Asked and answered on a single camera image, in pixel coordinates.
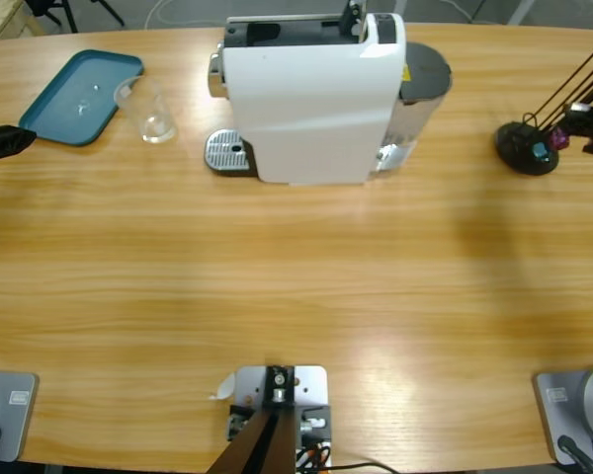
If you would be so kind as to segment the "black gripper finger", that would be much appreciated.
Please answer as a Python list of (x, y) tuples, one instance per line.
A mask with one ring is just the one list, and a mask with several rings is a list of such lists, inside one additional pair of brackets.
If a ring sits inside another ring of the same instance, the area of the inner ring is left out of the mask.
[(0, 125), (0, 159), (17, 155), (36, 140), (33, 131), (12, 125)]

